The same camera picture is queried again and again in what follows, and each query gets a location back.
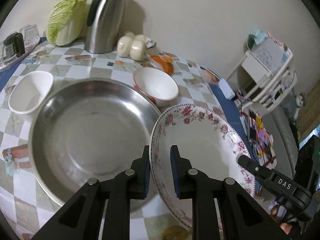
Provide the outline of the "clear orange plastic bag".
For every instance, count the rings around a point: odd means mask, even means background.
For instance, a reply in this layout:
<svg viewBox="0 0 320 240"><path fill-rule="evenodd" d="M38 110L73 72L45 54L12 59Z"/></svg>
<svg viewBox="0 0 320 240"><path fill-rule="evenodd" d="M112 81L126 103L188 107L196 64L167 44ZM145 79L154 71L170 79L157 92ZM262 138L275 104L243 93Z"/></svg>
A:
<svg viewBox="0 0 320 240"><path fill-rule="evenodd" d="M216 85L220 81L220 78L216 76L210 70L200 68L200 75L205 83Z"/></svg>

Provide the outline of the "white wooden shelf rack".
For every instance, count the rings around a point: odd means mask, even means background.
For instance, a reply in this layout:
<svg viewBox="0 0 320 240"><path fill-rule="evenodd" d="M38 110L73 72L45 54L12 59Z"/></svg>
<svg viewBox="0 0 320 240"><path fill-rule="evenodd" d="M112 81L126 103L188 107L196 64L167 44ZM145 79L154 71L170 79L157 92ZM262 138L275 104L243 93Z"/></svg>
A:
<svg viewBox="0 0 320 240"><path fill-rule="evenodd" d="M238 98L238 109L260 115L273 111L297 83L292 59L290 48L270 33L250 33L244 55L226 77Z"/></svg>

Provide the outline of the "orange snack packet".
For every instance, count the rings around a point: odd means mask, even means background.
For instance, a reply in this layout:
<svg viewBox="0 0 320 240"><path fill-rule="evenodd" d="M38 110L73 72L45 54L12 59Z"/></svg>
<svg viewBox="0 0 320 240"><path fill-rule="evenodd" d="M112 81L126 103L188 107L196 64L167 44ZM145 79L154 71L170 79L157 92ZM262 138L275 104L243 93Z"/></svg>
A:
<svg viewBox="0 0 320 240"><path fill-rule="evenodd" d="M178 66L174 59L167 54L150 55L150 59L158 64L166 74L173 75L178 72Z"/></svg>

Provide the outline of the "strawberry pattern bowl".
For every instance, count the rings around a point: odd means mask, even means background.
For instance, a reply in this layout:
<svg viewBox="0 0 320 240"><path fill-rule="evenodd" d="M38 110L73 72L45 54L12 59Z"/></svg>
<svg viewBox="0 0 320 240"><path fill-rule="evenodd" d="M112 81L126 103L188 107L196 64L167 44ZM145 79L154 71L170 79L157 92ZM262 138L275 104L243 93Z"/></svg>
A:
<svg viewBox="0 0 320 240"><path fill-rule="evenodd" d="M179 88L174 79L156 68L143 67L136 70L133 74L133 83L137 90L158 107L165 106L179 95Z"/></svg>

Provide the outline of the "stainless steel round plate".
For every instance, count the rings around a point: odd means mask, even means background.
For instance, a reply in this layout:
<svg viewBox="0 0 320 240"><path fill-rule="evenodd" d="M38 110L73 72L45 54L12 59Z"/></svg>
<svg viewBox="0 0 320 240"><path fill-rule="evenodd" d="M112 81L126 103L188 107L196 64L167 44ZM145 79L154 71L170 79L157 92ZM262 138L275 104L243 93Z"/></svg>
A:
<svg viewBox="0 0 320 240"><path fill-rule="evenodd" d="M160 114L150 99L119 81L66 85L44 101L30 129L37 182L63 206L90 178L114 178L142 156Z"/></svg>

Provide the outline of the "floral round porcelain plate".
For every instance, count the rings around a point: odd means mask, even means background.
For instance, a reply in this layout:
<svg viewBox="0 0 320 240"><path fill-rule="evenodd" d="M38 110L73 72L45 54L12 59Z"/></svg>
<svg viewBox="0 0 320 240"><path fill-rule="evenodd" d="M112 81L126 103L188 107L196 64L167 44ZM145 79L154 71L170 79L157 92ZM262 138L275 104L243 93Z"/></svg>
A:
<svg viewBox="0 0 320 240"><path fill-rule="evenodd" d="M170 162L173 145L181 157L189 159L192 167L208 177L232 177L251 197L255 195L254 176L236 162L240 154L249 156L236 130L210 109L189 103L173 106L153 127L149 159L158 194L183 227L192 227L192 207L191 200L180 200L175 193Z"/></svg>

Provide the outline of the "stainless steel thermos jug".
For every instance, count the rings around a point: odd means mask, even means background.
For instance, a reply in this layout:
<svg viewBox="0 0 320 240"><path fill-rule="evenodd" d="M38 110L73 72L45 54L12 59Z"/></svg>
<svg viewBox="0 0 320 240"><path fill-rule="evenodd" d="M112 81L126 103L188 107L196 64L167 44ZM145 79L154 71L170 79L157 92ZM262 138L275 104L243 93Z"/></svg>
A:
<svg viewBox="0 0 320 240"><path fill-rule="evenodd" d="M126 8L126 0L92 0L86 26L85 51L111 52L116 43Z"/></svg>

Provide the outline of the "white square bowl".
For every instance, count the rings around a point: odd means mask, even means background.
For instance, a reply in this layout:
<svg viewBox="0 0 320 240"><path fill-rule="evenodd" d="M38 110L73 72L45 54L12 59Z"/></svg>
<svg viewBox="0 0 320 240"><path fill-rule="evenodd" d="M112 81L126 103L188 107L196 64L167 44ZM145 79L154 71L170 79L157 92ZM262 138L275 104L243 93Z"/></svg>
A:
<svg viewBox="0 0 320 240"><path fill-rule="evenodd" d="M32 119L39 106L52 90L54 76L45 71L34 71L25 75L12 90L9 109L24 120Z"/></svg>

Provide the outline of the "colourful toy pile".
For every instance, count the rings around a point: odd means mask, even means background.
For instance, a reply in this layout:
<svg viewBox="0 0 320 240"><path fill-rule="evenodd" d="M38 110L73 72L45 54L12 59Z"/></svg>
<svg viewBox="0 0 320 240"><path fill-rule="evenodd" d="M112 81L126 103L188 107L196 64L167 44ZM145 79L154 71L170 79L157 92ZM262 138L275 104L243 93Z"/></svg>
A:
<svg viewBox="0 0 320 240"><path fill-rule="evenodd" d="M264 123L260 116L258 121L257 142L255 144L253 143L251 144L255 149L258 162L261 166L267 167L269 169L276 167L277 158L273 149L274 139L272 135L265 128Z"/></svg>

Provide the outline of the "tray with glass cups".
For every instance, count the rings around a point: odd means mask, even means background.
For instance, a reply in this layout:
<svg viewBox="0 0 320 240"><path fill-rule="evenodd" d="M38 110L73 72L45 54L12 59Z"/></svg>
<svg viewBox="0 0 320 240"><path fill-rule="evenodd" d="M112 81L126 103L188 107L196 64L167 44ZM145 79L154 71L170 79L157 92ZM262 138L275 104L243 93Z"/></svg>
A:
<svg viewBox="0 0 320 240"><path fill-rule="evenodd" d="M1 72L28 56L40 42L36 24L25 25L1 42Z"/></svg>

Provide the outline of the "bag of steamed buns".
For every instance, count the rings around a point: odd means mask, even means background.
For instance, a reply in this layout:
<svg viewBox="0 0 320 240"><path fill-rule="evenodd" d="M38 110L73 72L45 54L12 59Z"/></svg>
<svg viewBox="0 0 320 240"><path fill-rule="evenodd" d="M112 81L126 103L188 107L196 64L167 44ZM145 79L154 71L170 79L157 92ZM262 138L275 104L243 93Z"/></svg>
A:
<svg viewBox="0 0 320 240"><path fill-rule="evenodd" d="M117 43L117 55L129 57L135 61L142 62L156 50L157 43L143 35L135 35L127 31Z"/></svg>

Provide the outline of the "white power bank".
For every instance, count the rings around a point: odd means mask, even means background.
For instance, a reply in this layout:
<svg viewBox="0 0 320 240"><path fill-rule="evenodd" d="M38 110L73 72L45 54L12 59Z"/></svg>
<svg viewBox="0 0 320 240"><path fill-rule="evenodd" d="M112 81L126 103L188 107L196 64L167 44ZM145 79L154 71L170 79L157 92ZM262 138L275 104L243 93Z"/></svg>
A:
<svg viewBox="0 0 320 240"><path fill-rule="evenodd" d="M218 81L218 87L220 88L221 92L228 100L233 100L235 97L235 92L232 90L231 86L225 79L220 79Z"/></svg>

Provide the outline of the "napa cabbage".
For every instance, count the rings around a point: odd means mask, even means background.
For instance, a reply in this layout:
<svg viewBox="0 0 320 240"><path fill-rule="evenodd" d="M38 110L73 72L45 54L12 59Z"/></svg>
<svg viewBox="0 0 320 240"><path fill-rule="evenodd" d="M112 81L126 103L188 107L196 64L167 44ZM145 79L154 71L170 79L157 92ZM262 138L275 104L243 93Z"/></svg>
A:
<svg viewBox="0 0 320 240"><path fill-rule="evenodd" d="M48 42L65 46L77 39L86 16L87 0L60 0L50 13L46 30Z"/></svg>

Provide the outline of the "smartphone with lit screen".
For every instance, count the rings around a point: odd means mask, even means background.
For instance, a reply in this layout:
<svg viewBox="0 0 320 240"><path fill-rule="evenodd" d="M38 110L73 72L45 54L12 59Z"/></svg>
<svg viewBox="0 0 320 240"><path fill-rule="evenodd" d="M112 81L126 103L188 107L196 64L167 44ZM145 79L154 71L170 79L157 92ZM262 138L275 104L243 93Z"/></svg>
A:
<svg viewBox="0 0 320 240"><path fill-rule="evenodd" d="M251 143L257 142L259 116L252 110L248 111L248 139Z"/></svg>

